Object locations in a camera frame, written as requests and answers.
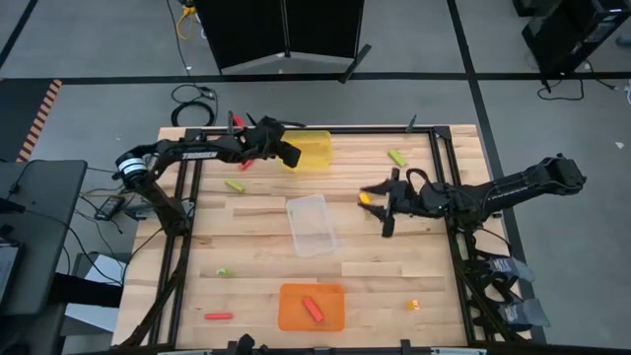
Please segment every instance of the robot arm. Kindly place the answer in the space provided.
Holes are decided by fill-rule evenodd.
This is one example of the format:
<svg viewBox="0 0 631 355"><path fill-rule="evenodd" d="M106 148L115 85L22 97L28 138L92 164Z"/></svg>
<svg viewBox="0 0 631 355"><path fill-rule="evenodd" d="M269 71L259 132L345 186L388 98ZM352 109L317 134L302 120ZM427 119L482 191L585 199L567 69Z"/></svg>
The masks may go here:
<svg viewBox="0 0 631 355"><path fill-rule="evenodd" d="M167 235L181 235L189 228L181 201L168 197L156 183L165 169L180 161L217 159L225 163L242 163L277 156L285 165L296 167L301 152L281 140L285 133L283 123L301 125L266 116L252 129L245 128L212 141L162 140L137 146L116 159L118 173L113 178L121 178L129 191L140 194L151 203ZM151 169L144 160L148 155L157 156Z"/></svg>
<svg viewBox="0 0 631 355"><path fill-rule="evenodd" d="M412 174L425 180L418 193L411 182ZM362 188L375 194L388 194L386 206L359 204L384 223L383 237L392 236L395 213L429 218L442 218L452 213L458 227L475 230L491 214L539 195L576 194L587 180L576 163L562 155L546 158L523 172L477 186L430 182L427 174L419 169L408 170L406 177L407 181L399 180L399 169L393 169L390 179Z"/></svg>

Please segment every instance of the clear plastic container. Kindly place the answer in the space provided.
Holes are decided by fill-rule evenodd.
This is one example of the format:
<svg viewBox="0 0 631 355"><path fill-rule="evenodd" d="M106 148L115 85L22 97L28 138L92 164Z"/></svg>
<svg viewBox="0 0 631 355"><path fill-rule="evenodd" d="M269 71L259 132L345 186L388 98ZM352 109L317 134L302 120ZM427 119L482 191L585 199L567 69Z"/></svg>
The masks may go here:
<svg viewBox="0 0 631 355"><path fill-rule="evenodd" d="M314 256L335 250L335 232L323 195L287 201L287 215L298 256Z"/></svg>
<svg viewBox="0 0 631 355"><path fill-rule="evenodd" d="M301 150L298 166L292 172L317 172L331 164L331 134L328 131L288 130L283 141Z"/></svg>

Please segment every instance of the green block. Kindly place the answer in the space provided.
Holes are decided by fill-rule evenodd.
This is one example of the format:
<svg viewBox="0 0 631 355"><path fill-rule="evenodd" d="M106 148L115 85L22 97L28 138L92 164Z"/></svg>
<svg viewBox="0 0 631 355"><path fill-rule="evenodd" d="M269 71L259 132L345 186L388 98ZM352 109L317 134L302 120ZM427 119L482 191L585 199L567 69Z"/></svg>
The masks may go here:
<svg viewBox="0 0 631 355"><path fill-rule="evenodd" d="M405 159L403 159L403 157L401 157L401 155L398 154L398 152L395 151L394 149L388 151L387 154L394 160L394 162L398 166L405 167L407 165L407 162L405 161Z"/></svg>
<svg viewBox="0 0 631 355"><path fill-rule="evenodd" d="M234 180L225 180L224 181L226 183L227 186L235 189L236 191L240 192L240 193L244 193L245 192L245 187L243 185L241 185L240 183L234 181Z"/></svg>

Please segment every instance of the table surface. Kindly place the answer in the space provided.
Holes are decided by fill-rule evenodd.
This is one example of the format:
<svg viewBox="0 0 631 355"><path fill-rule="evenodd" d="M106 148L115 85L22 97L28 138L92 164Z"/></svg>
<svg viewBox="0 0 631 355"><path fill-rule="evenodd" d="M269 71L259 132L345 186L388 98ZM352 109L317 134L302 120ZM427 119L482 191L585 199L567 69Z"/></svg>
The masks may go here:
<svg viewBox="0 0 631 355"><path fill-rule="evenodd" d="M476 126L451 129L462 183L488 181ZM177 139L183 132L163 128L160 138ZM245 333L257 344L274 348L391 347L400 346L400 339L410 339L412 346L466 344L445 221L399 215L394 237L384 239L380 222L356 205L359 187L389 177L390 149L397 149L409 167L423 169L435 180L427 135L333 134L331 142L332 163L321 173L293 174L277 161L256 161L244 173L235 165L204 162L177 348L226 348L228 341ZM442 145L441 150L447 167ZM171 166L159 181L167 193L175 190L176 171L177 165ZM189 188L192 173L187 176ZM226 187L226 178L241 182L245 194ZM421 186L420 178L413 182ZM285 204L316 193L326 198L337 250L298 257ZM503 236L500 220L489 220L485 228ZM158 229L157 220L141 223L135 247ZM480 249L507 253L506 245L491 235L478 232L476 238ZM153 303L164 244L160 234L131 261L113 344L131 333ZM234 277L218 276L219 268ZM285 283L342 285L345 329L280 330L278 297ZM418 312L406 310L410 300L419 301ZM234 318L204 320L204 314L220 312L231 312ZM163 320L161 341L166 340L168 320L169 316Z"/></svg>

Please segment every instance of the yellow cable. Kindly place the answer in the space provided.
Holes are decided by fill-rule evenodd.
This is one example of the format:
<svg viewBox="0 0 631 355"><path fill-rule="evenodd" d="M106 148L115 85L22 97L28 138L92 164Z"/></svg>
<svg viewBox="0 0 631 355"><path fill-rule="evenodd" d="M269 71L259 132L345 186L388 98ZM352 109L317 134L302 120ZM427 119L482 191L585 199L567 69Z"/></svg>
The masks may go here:
<svg viewBox="0 0 631 355"><path fill-rule="evenodd" d="M179 18L179 20L177 20L177 25L175 26L175 28L177 30L177 36L180 39L187 40L187 39L190 38L190 34L193 31L193 22L194 22L194 20L192 18L189 19L190 21L188 22L188 35L183 35L179 31L179 25L181 25L181 22L184 21L185 18L194 15L196 12L197 12L197 10L194 7L182 6L182 8L181 8L181 17Z"/></svg>

